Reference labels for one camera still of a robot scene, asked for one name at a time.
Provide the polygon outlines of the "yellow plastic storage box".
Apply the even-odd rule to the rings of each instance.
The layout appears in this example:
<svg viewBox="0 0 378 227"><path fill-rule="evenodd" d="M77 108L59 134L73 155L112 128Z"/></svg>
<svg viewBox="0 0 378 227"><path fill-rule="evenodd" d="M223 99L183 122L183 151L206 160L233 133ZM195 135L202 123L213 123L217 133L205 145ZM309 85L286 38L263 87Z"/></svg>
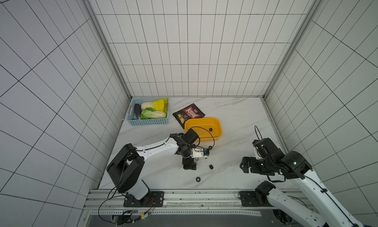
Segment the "yellow plastic storage box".
<svg viewBox="0 0 378 227"><path fill-rule="evenodd" d="M191 119L185 123L185 132L192 128L201 142L214 142L221 138L222 128L218 119L216 118L198 118Z"/></svg>

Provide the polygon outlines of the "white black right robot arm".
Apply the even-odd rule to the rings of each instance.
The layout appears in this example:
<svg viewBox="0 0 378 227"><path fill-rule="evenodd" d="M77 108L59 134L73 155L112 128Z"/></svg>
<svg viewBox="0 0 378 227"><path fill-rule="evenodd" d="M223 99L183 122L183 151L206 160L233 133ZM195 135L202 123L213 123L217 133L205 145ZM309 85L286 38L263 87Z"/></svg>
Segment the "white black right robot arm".
<svg viewBox="0 0 378 227"><path fill-rule="evenodd" d="M244 207L271 206L304 227L362 227L321 182L310 163L298 152L284 154L270 138L254 140L259 156L243 157L240 168L244 173L267 177L254 191L240 191L238 197ZM315 211L283 193L270 177L283 176L291 181L313 204Z"/></svg>

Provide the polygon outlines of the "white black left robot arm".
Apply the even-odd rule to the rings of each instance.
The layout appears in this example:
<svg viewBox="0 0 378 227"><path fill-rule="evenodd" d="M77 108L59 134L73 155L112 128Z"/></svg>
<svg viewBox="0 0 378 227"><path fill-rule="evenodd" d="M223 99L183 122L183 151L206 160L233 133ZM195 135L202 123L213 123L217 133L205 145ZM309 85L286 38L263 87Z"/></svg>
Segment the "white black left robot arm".
<svg viewBox="0 0 378 227"><path fill-rule="evenodd" d="M200 141L198 134L189 129L186 133L172 133L165 140L148 146L126 144L106 168L116 191L125 196L124 207L162 207L164 192L151 191L143 181L144 165L179 155L185 170L196 170L195 160L209 155L209 150L199 148L196 141Z"/></svg>

